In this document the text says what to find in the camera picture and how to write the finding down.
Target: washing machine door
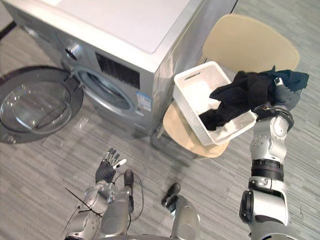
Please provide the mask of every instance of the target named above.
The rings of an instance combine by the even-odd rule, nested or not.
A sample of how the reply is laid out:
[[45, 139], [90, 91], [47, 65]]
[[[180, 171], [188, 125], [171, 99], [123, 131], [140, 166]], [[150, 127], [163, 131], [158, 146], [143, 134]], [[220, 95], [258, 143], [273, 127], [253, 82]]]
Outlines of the washing machine door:
[[84, 93], [75, 77], [51, 66], [30, 66], [0, 78], [0, 141], [46, 137], [79, 111]]
[[88, 97], [106, 109], [125, 118], [134, 118], [135, 105], [127, 94], [106, 75], [88, 67], [76, 65], [72, 73], [80, 80]]

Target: plastic basket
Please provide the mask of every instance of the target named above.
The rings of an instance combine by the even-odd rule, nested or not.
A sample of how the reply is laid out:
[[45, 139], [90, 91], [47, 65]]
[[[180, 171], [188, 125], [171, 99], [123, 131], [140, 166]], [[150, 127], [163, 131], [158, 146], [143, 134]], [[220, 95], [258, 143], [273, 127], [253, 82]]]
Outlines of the plastic basket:
[[217, 109], [220, 101], [209, 98], [216, 88], [231, 81], [215, 61], [209, 61], [174, 77], [173, 98], [202, 145], [221, 145], [252, 128], [256, 115], [251, 111], [227, 122], [215, 131], [209, 131], [199, 115]]

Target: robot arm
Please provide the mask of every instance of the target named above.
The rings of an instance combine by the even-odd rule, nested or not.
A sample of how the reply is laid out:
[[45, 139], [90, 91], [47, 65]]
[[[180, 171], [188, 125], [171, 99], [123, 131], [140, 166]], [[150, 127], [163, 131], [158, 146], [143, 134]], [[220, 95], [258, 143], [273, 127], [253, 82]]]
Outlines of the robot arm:
[[111, 148], [102, 159], [95, 173], [96, 183], [85, 191], [85, 198], [70, 222], [70, 232], [65, 240], [93, 240], [127, 233], [128, 213], [133, 211], [133, 173], [130, 170], [125, 172], [125, 186], [118, 190], [112, 180], [116, 168], [127, 160], [118, 161], [119, 154], [114, 157], [115, 153], [116, 150]]
[[[275, 85], [277, 88], [283, 87], [281, 78], [275, 79]], [[287, 99], [295, 101], [295, 104], [299, 101], [297, 97]], [[251, 229], [252, 240], [290, 239], [286, 236], [297, 239], [287, 227], [289, 209], [287, 187], [284, 183], [284, 158], [287, 153], [285, 139], [294, 125], [293, 117], [288, 111], [293, 105], [292, 101], [287, 102], [289, 107], [266, 103], [254, 111], [258, 118], [253, 127], [250, 145], [251, 177], [249, 190], [242, 195], [239, 211], [240, 218]]]

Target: front-loading washing machine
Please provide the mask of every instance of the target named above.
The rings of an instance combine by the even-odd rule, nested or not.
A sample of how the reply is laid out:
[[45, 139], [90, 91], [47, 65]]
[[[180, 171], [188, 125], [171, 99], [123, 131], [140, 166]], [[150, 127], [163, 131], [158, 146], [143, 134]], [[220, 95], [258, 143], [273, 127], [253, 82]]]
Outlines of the front-loading washing machine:
[[0, 140], [62, 128], [87, 96], [99, 111], [151, 135], [172, 101], [173, 76], [193, 67], [235, 0], [2, 0], [60, 68], [1, 77]]

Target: black cloth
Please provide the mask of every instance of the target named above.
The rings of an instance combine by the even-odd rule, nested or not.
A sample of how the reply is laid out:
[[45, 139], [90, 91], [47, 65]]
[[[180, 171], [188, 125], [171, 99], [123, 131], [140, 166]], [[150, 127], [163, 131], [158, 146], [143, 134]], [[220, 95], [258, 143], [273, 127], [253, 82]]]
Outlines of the black cloth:
[[306, 88], [309, 79], [306, 73], [291, 70], [275, 71], [275, 67], [259, 73], [239, 71], [232, 83], [218, 87], [210, 94], [211, 99], [219, 100], [221, 103], [218, 109], [210, 109], [199, 115], [204, 126], [214, 131], [217, 127], [223, 126], [248, 110], [253, 111], [255, 107], [266, 102], [270, 102], [271, 105], [276, 104], [279, 98], [275, 98], [276, 86], [273, 80], [276, 77], [282, 78], [284, 85], [293, 92]]

